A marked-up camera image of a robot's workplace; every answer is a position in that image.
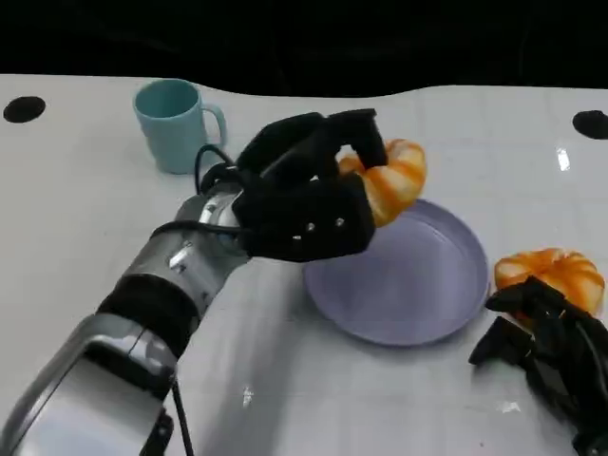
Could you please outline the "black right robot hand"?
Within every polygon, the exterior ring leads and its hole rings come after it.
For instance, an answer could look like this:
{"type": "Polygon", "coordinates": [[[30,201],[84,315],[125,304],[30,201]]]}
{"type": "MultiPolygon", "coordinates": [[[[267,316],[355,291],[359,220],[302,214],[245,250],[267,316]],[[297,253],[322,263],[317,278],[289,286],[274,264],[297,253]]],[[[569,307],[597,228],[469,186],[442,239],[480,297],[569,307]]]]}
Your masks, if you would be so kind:
{"type": "Polygon", "coordinates": [[[578,455],[607,453],[607,329],[564,294],[530,276],[489,297],[485,306],[522,316],[524,329],[498,316],[469,356],[525,371],[529,387],[577,431],[578,455]]]}

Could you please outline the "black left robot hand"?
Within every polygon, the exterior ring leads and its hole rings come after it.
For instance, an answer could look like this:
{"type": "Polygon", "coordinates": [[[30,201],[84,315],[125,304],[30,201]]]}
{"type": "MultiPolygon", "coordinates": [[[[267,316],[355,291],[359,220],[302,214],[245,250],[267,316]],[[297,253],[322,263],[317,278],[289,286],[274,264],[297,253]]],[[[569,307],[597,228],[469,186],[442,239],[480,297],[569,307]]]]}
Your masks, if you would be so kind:
{"type": "Polygon", "coordinates": [[[296,115],[263,127],[236,169],[243,187],[233,211],[251,257],[292,262],[364,251],[375,233],[362,177],[342,171],[348,145],[365,168],[387,157],[372,108],[296,115]]]}

